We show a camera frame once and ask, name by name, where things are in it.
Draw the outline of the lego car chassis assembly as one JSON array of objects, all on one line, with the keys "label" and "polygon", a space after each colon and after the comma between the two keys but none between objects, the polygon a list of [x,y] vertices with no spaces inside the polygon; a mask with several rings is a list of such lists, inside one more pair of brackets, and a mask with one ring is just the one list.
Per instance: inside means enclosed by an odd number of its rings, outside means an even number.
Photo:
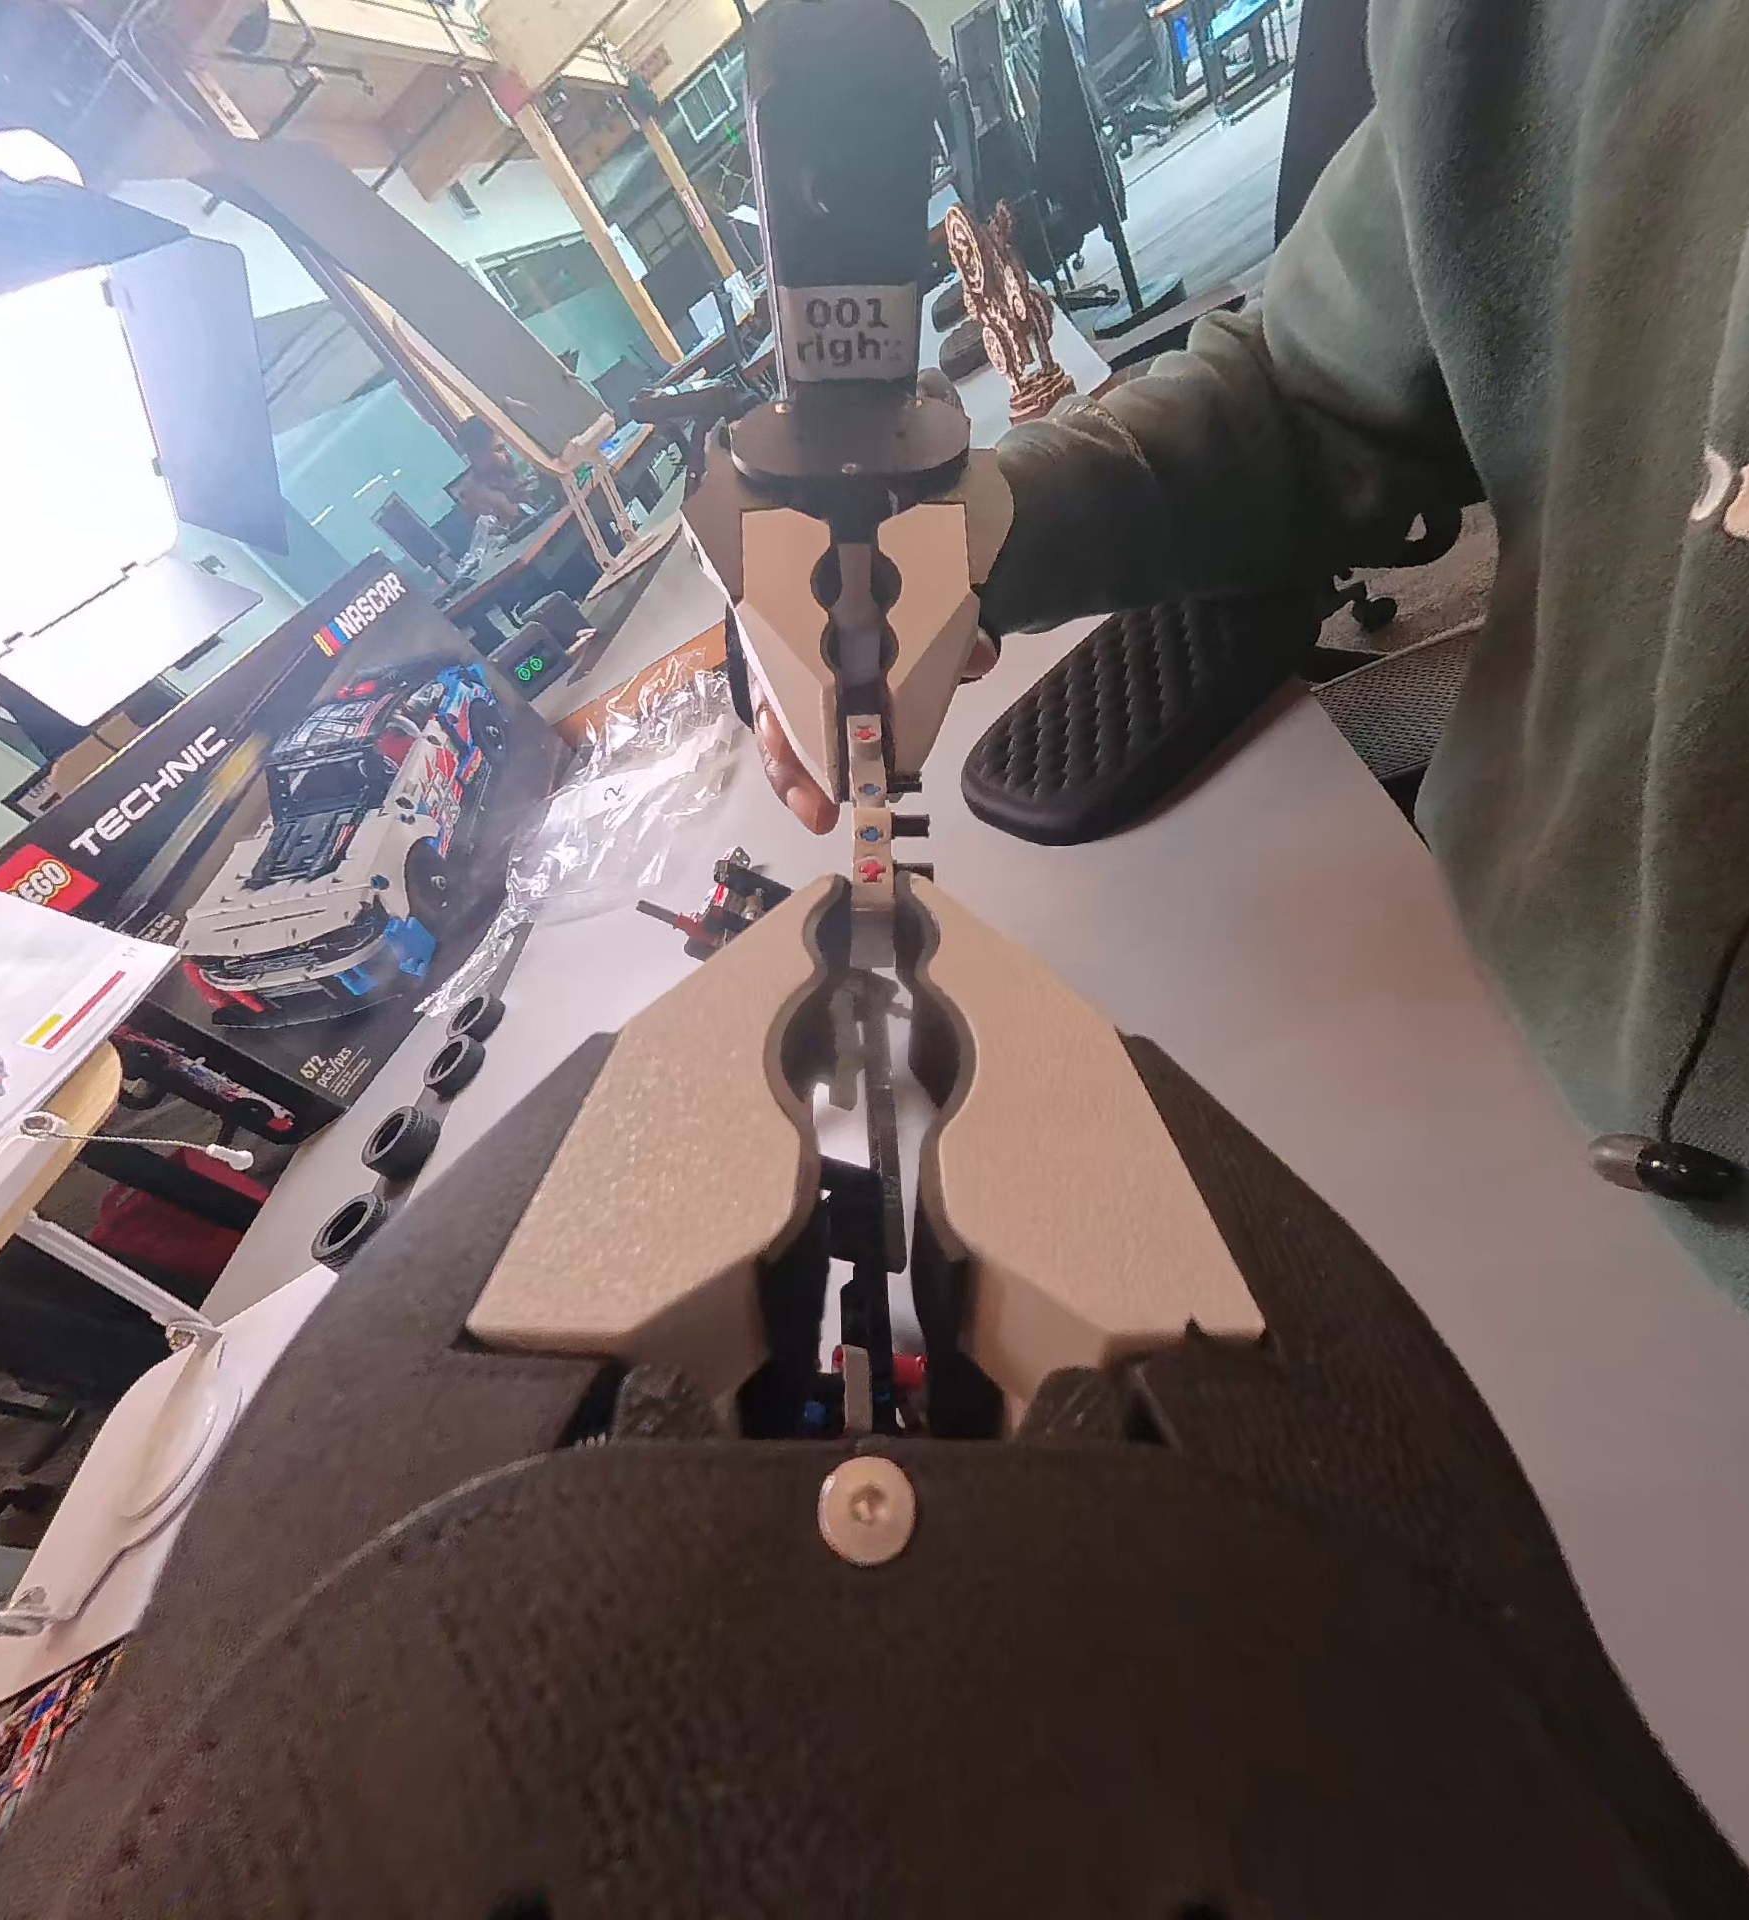
[{"label": "lego car chassis assembly", "polygon": [[830,1429],[847,1441],[894,1437],[903,1430],[917,1375],[896,1365],[892,1283],[909,1261],[903,1199],[900,1128],[894,1095],[890,1026],[900,1002],[894,971],[894,908],[900,879],[894,860],[894,775],[887,725],[871,710],[841,724],[841,821],[847,850],[847,969],[827,1016],[834,1062],[826,1085],[831,1116],[859,1116],[860,1161],[826,1157],[819,1164],[822,1209],[837,1283],[837,1333],[823,1345],[837,1362],[836,1411]]}]

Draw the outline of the black device with green display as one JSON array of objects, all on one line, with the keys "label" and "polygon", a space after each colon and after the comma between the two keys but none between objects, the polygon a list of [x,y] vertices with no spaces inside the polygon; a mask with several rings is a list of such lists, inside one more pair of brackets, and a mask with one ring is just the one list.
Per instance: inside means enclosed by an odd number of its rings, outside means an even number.
[{"label": "black device with green display", "polygon": [[526,607],[515,628],[489,654],[494,671],[526,695],[566,678],[579,654],[596,636],[587,609],[560,589]]}]

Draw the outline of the red bag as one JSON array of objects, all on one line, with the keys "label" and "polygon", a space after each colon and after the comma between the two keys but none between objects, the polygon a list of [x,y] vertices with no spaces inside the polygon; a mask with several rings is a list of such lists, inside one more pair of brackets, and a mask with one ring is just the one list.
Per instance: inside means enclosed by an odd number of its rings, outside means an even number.
[{"label": "red bag", "polygon": [[191,1199],[197,1188],[210,1188],[225,1195],[227,1206],[214,1206],[214,1214],[203,1218],[173,1199],[117,1183],[100,1202],[88,1243],[199,1307],[236,1255],[269,1188],[252,1172],[191,1148],[168,1161],[181,1171],[177,1177],[184,1198]]}]

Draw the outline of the black chair backrest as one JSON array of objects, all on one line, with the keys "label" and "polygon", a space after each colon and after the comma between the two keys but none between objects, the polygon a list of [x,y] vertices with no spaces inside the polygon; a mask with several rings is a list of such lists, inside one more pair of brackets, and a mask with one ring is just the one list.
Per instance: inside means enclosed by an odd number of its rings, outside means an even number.
[{"label": "black chair backrest", "polygon": [[1325,165],[1372,108],[1365,18],[1368,2],[1302,4],[1274,206],[1278,247],[1291,231]]}]

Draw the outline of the person in green sweatshirt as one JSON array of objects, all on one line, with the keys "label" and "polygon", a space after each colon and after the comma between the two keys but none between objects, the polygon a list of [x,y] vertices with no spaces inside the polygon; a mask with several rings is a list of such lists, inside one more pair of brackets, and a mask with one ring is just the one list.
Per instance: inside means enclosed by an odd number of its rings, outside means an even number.
[{"label": "person in green sweatshirt", "polygon": [[1372,4],[1373,108],[1266,284],[1345,555],[1481,498],[1419,796],[1462,931],[1749,1313],[1749,4]]}]

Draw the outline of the sweatshirt drawstring with toggle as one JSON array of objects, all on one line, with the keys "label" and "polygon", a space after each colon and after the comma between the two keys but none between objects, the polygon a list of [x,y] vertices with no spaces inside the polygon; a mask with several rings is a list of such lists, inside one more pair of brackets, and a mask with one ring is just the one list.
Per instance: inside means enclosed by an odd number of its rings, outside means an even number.
[{"label": "sweatshirt drawstring with toggle", "polygon": [[1605,1183],[1682,1207],[1714,1207],[1749,1185],[1749,1175],[1738,1163],[1680,1139],[1677,1128],[1682,1102],[1702,1067],[1746,947],[1749,902],[1733,922],[1706,973],[1701,1010],[1661,1093],[1653,1128],[1604,1133],[1589,1141],[1585,1161]]}]

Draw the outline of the person's right hand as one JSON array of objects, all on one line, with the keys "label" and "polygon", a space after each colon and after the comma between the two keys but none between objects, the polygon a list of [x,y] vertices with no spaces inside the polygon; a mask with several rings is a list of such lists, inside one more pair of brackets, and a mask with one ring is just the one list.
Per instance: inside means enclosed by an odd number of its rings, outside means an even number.
[{"label": "person's right hand", "polygon": [[837,802],[806,769],[781,722],[768,702],[754,711],[751,733],[766,769],[766,783],[780,804],[811,835],[827,835],[837,826]]}]

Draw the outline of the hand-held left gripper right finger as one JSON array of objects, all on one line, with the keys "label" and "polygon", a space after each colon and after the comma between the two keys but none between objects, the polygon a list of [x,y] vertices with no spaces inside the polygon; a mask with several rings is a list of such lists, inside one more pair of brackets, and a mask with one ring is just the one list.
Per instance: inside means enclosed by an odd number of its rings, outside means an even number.
[{"label": "hand-held left gripper right finger", "polygon": [[911,1285],[933,1432],[1001,1432],[1057,1373],[1266,1333],[1127,1038],[936,882],[904,877],[920,1143]]}]

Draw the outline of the small dark lego part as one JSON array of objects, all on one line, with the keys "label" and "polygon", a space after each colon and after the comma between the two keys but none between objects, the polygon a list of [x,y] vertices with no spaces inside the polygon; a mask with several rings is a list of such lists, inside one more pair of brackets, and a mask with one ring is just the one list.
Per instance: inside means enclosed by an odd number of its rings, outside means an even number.
[{"label": "small dark lego part", "polygon": [[679,933],[689,959],[705,962],[792,895],[790,885],[768,877],[741,846],[733,846],[715,860],[711,888],[694,913],[681,914],[646,898],[637,901],[637,910]]}]

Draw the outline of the lego set box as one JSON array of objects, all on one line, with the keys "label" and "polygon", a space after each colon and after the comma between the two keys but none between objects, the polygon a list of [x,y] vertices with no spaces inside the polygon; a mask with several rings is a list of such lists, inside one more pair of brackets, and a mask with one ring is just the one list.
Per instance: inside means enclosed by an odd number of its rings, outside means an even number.
[{"label": "lego set box", "polygon": [[173,952],[124,1081],[301,1143],[474,953],[567,756],[375,552],[13,832],[0,890]]}]

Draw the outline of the wooden gear sculpture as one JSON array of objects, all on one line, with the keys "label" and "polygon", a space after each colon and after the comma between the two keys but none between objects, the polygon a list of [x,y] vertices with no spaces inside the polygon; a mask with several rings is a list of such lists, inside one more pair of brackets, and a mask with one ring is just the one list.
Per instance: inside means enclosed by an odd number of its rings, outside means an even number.
[{"label": "wooden gear sculpture", "polygon": [[1075,385],[1053,350],[1053,302],[1016,250],[1005,202],[987,219],[956,202],[942,218],[942,239],[964,318],[1005,383],[1008,424],[1050,417]]}]

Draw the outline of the colourful sticker sheet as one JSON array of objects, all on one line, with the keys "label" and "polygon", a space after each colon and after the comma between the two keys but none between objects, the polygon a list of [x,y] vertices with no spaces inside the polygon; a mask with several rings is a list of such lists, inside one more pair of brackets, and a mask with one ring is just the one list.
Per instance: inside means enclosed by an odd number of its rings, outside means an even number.
[{"label": "colourful sticker sheet", "polygon": [[60,1747],[118,1668],[122,1641],[106,1645],[20,1694],[0,1714],[0,1838],[35,1794]]}]

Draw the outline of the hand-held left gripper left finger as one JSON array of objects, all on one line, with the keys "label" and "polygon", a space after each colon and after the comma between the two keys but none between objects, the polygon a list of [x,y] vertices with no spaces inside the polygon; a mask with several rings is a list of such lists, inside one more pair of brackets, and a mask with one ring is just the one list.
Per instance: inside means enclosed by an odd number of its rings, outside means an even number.
[{"label": "hand-held left gripper left finger", "polygon": [[681,1377],[740,1432],[793,1432],[827,1231],[810,1086],[848,887],[816,877],[604,1045],[466,1319],[482,1357]]}]

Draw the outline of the black office chair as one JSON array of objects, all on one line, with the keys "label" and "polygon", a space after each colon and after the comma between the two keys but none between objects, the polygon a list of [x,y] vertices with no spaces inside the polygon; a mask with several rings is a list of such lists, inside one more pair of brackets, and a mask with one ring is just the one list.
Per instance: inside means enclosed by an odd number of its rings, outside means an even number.
[{"label": "black office chair", "polygon": [[1057,2],[1037,8],[1037,110],[1036,186],[1050,218],[1050,259],[1057,270],[1077,255],[1080,242],[1098,230],[1112,249],[1120,290],[1099,289],[1103,301],[1063,297],[1063,305],[1090,322],[1099,343],[1122,338],[1179,307],[1186,297],[1183,277],[1144,278],[1137,273],[1127,242],[1125,180],[1101,135],[1099,113],[1086,67]]}]

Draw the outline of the person's right forearm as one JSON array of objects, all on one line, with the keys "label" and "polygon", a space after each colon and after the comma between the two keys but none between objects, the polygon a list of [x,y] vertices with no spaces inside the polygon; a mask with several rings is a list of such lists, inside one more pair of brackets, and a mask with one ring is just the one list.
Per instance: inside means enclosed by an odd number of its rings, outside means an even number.
[{"label": "person's right forearm", "polygon": [[1269,283],[1186,349],[1016,428],[996,636],[1176,597],[1322,589],[1481,498],[1409,280]]}]

